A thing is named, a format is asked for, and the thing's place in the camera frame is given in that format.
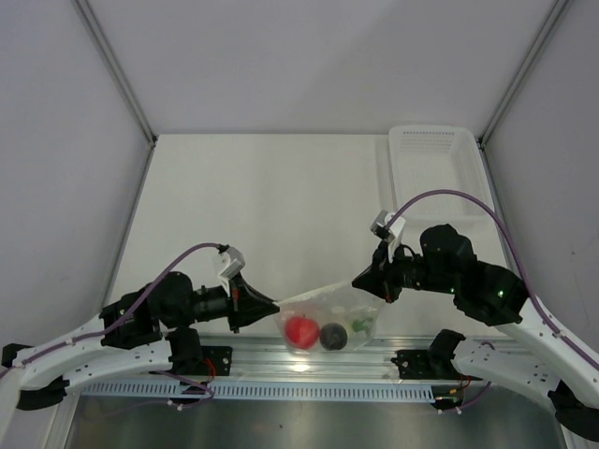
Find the white daikon radish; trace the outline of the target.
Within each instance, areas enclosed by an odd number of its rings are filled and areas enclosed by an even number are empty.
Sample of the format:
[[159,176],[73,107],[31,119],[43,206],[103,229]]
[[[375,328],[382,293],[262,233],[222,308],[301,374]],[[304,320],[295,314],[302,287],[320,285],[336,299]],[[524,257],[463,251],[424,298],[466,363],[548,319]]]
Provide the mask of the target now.
[[376,308],[351,308],[345,315],[346,322],[354,334],[371,337],[376,328],[380,311]]

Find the clear zip top bag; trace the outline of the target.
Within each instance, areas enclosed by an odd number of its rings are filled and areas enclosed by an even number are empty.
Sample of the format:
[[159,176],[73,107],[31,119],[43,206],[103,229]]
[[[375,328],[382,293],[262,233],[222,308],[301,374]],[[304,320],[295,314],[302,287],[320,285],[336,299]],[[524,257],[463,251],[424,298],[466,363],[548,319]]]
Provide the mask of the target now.
[[[354,288],[350,282],[338,282],[315,289],[304,294],[279,302],[280,312],[274,315],[274,321],[280,331],[286,347],[296,353],[350,352],[364,346],[375,336],[376,328],[371,337],[354,334],[346,322],[346,313],[354,307],[376,308],[380,312],[384,302],[367,292]],[[348,343],[341,351],[327,351],[322,348],[320,341],[309,350],[292,347],[285,339],[285,323],[292,316],[303,316],[315,320],[319,328],[327,323],[339,323],[348,333]]]

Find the red tomato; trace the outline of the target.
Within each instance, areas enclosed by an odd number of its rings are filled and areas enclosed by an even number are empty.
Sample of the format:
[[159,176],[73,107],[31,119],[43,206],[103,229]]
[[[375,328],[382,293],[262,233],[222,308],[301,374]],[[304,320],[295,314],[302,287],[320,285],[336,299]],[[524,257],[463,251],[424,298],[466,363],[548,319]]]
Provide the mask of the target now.
[[292,316],[285,323],[285,339],[292,347],[309,350],[319,339],[320,328],[315,320]]

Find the black round food item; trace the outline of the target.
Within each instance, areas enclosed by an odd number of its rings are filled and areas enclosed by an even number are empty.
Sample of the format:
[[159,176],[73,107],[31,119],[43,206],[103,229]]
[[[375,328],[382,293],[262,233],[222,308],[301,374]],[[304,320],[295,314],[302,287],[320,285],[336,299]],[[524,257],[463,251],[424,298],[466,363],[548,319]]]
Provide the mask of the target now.
[[339,323],[327,323],[320,329],[319,341],[327,351],[341,351],[348,343],[348,333]]

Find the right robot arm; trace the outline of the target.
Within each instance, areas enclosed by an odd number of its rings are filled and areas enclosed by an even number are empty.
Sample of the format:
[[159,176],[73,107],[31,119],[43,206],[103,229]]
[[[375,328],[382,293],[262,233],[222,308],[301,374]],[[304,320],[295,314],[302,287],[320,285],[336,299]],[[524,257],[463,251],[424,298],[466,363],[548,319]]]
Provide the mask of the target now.
[[561,334],[521,278],[479,260],[471,241],[449,224],[421,234],[421,253],[402,244],[401,228],[373,224],[371,230],[381,241],[353,287],[387,303],[404,289],[451,295],[467,317],[496,328],[531,354],[507,355],[444,329],[427,351],[434,375],[449,379],[462,374],[497,384],[550,410],[579,437],[597,441],[598,370],[580,355],[582,344]]

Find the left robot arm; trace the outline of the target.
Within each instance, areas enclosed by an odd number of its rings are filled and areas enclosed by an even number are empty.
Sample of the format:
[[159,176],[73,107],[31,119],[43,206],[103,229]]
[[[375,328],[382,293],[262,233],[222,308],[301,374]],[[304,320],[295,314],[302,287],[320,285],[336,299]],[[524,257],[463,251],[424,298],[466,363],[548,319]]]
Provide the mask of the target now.
[[6,345],[1,354],[1,412],[36,411],[68,393],[125,374],[228,375],[231,348],[203,347],[194,326],[225,319],[232,332],[279,312],[278,304],[240,275],[194,288],[170,272],[124,295],[63,337],[38,346]]

